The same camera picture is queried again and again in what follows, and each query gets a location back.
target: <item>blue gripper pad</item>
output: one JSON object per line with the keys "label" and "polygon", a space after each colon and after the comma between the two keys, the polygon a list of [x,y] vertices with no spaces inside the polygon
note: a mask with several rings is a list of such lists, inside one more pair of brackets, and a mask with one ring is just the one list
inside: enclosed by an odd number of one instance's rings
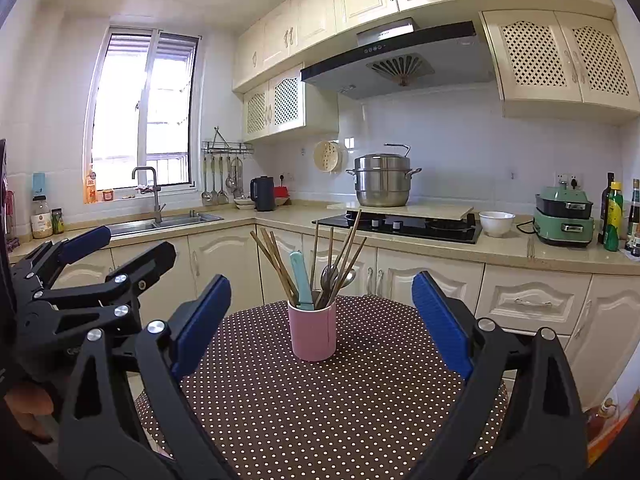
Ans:
{"label": "blue gripper pad", "polygon": [[447,368],[458,372],[466,380],[474,367],[469,358],[468,339],[449,311],[444,293],[433,279],[425,274],[421,272],[414,277],[412,285],[414,305],[442,354]]}
{"label": "blue gripper pad", "polygon": [[85,256],[109,245],[111,241],[111,231],[107,226],[97,227],[65,242],[58,261],[63,265],[74,264]]}
{"label": "blue gripper pad", "polygon": [[177,381],[197,370],[230,305],[231,285],[218,274],[197,300],[181,304],[171,316],[171,374]]}

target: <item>window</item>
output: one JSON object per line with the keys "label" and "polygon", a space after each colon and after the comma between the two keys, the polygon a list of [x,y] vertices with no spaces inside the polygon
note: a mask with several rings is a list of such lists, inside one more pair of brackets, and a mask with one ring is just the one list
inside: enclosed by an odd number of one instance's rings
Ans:
{"label": "window", "polygon": [[198,38],[112,28],[92,96],[87,163],[97,189],[190,184],[191,98]]}

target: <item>lattice panel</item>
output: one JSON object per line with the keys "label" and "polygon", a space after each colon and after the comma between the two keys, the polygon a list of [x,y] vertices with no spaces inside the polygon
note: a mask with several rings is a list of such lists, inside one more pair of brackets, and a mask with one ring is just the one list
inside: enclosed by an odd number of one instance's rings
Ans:
{"label": "lattice panel", "polygon": [[502,27],[516,83],[566,86],[558,48],[548,27],[516,22]]}
{"label": "lattice panel", "polygon": [[574,28],[592,90],[629,95],[625,72],[609,34],[593,27]]}
{"label": "lattice panel", "polygon": [[246,132],[259,132],[267,123],[264,117],[264,94],[259,93],[251,97],[246,104]]}
{"label": "lattice panel", "polygon": [[284,124],[298,118],[298,80],[286,78],[273,93],[273,124]]}

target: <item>range hood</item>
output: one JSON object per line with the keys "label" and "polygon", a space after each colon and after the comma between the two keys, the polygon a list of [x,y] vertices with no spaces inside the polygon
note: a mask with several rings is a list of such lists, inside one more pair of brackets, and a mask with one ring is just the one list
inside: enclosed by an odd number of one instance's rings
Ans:
{"label": "range hood", "polygon": [[302,81],[353,99],[495,80],[472,22],[415,30],[402,20],[361,32],[358,47],[302,69]]}

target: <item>faucet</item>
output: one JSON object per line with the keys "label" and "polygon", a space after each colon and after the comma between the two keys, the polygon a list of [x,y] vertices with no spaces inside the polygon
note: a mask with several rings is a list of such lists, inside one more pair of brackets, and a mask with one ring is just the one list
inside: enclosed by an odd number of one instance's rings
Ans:
{"label": "faucet", "polygon": [[135,178],[136,177],[136,172],[138,171],[143,171],[143,170],[151,170],[151,174],[154,176],[154,184],[152,187],[149,186],[145,186],[145,187],[141,187],[140,188],[140,193],[141,194],[146,194],[146,193],[153,193],[154,194],[154,216],[155,216],[155,221],[157,224],[162,222],[162,209],[164,209],[164,206],[166,206],[166,204],[162,204],[162,207],[160,207],[160,202],[158,200],[158,191],[160,191],[162,188],[160,186],[158,186],[158,178],[156,177],[156,168],[152,168],[151,166],[137,166],[135,168],[133,168],[133,171],[131,172],[131,178]]}

